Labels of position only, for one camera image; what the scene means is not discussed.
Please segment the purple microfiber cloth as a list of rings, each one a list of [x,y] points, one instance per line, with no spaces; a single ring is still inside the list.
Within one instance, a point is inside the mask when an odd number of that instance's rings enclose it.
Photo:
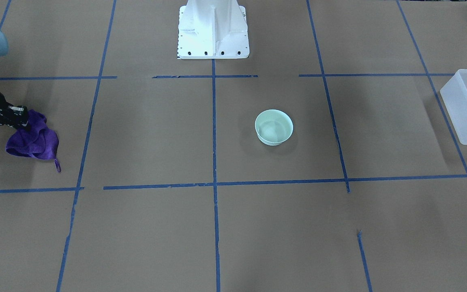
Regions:
[[[6,143],[6,152],[15,157],[53,160],[58,173],[61,166],[57,158],[59,147],[57,133],[47,126],[47,118],[33,109],[28,111],[25,128],[17,129]]]

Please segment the mint green bowl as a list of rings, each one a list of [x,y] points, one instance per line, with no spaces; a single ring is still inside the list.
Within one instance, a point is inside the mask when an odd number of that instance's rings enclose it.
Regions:
[[[287,113],[278,109],[267,109],[255,119],[258,139],[267,146],[278,146],[293,134],[293,121]]]

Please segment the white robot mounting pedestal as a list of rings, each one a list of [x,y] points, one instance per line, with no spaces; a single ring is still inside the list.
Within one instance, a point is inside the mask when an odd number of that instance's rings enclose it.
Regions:
[[[237,0],[189,0],[178,16],[178,59],[249,57],[246,9]]]

